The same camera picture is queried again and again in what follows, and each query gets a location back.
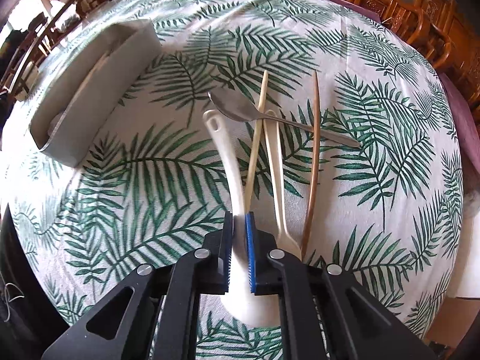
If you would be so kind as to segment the cream plastic fork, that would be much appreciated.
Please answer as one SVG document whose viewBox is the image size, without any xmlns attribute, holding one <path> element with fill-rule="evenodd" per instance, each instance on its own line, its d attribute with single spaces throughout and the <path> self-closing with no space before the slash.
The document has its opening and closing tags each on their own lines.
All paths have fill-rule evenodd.
<svg viewBox="0 0 480 360">
<path fill-rule="evenodd" d="M 274 212 L 277 223 L 276 242 L 278 249 L 301 258 L 298 243 L 289 234 L 286 219 L 285 185 L 278 121 L 264 119 L 264 136 L 268 153 L 268 163 L 272 182 Z"/>
</svg>

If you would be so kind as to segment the brown wooden chopstick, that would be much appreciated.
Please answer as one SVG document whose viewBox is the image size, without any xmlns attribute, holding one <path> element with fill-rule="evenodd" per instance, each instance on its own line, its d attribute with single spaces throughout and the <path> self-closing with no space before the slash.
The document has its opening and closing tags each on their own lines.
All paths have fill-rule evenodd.
<svg viewBox="0 0 480 360">
<path fill-rule="evenodd" d="M 310 188 L 307 200 L 306 216 L 304 221 L 304 232 L 301 240 L 302 258 L 305 257 L 309 238 L 312 230 L 312 220 L 317 198 L 317 185 L 320 166 L 320 92 L 318 86 L 317 72 L 312 74 L 313 80 L 313 147 L 312 147 L 312 172 Z"/>
</svg>

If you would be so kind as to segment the white ceramic soup spoon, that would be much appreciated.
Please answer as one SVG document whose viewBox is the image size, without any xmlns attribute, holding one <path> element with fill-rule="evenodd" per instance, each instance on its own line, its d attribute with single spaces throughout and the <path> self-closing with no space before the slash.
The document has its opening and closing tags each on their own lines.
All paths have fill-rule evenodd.
<svg viewBox="0 0 480 360">
<path fill-rule="evenodd" d="M 233 216 L 229 290 L 220 300 L 224 308 L 245 325 L 253 328 L 277 327 L 280 325 L 278 296 L 251 293 L 242 180 L 224 118 L 219 111 L 208 110 L 203 113 L 202 120 L 224 167 Z"/>
</svg>

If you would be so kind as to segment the light bamboo chopstick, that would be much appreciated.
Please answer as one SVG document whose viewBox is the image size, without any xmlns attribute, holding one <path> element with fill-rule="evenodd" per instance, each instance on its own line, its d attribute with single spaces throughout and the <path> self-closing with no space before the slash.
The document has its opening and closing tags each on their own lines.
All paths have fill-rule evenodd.
<svg viewBox="0 0 480 360">
<path fill-rule="evenodd" d="M 259 100 L 256 103 L 256 109 L 263 113 L 266 103 L 267 91 L 268 91 L 269 73 L 264 71 L 263 79 L 261 83 L 261 89 L 259 94 Z M 260 147 L 260 139 L 262 137 L 263 122 L 261 119 L 256 120 L 256 125 L 253 133 L 253 138 L 250 147 L 249 167 L 247 172 L 247 181 L 244 190 L 244 206 L 245 211 L 248 213 L 251 208 L 251 199 L 253 196 L 253 187 L 255 183 L 256 165 L 258 152 Z"/>
</svg>

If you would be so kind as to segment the palm leaf tablecloth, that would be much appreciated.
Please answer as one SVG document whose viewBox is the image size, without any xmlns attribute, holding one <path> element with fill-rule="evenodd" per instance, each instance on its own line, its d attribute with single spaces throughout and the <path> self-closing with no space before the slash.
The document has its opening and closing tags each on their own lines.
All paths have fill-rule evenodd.
<svg viewBox="0 0 480 360">
<path fill-rule="evenodd" d="M 122 95 L 83 160 L 44 155 L 30 122 L 47 89 L 112 24 L 149 20 L 160 54 Z M 313 127 L 320 166 L 304 257 L 352 272 L 424 337 L 452 276 L 463 208 L 461 153 L 441 80 L 376 20 L 329 0 L 118 0 L 45 61 L 2 131 L 1 199 L 19 246 L 5 248 L 17 321 L 45 342 L 71 327 L 134 267 L 173 264 L 230 210 L 224 167 L 203 124 L 208 93 L 231 89 Z M 313 133 L 279 124 L 286 223 L 302 240 Z M 277 228 L 269 158 L 259 145 L 250 209 Z"/>
</svg>

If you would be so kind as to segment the grey metal utensil tray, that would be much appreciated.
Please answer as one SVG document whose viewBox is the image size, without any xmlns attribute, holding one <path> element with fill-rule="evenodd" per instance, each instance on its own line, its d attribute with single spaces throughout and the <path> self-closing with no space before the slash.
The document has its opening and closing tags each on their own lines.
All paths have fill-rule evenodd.
<svg viewBox="0 0 480 360">
<path fill-rule="evenodd" d="M 148 19 L 105 28 L 55 77 L 32 116 L 29 128 L 38 149 L 77 166 L 122 95 L 159 54 Z"/>
</svg>

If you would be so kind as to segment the dark wooden chair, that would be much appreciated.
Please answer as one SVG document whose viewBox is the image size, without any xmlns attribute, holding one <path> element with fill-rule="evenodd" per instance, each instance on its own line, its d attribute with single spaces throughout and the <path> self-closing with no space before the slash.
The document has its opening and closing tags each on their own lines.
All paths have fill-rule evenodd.
<svg viewBox="0 0 480 360">
<path fill-rule="evenodd" d="M 86 16 L 95 10 L 102 3 L 108 0 L 68 0 L 49 21 L 41 19 L 37 27 L 34 27 L 32 34 L 28 35 L 25 41 L 15 52 L 5 74 L 1 78 L 1 93 L 8 93 L 9 98 L 14 98 L 23 91 L 30 91 L 27 83 L 34 68 L 38 68 L 45 58 L 58 46 L 58 44 L 71 33 Z M 61 17 L 69 8 L 74 8 L 74 19 L 65 30 L 56 28 Z"/>
</svg>

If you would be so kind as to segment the carved wooden chair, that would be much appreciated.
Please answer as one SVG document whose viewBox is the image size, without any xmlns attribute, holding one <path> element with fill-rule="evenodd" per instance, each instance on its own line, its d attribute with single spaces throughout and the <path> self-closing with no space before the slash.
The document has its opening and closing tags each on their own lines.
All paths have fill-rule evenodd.
<svg viewBox="0 0 480 360">
<path fill-rule="evenodd" d="M 479 100 L 479 35 L 455 0 L 392 0 L 385 27 L 444 72 L 471 106 Z"/>
</svg>

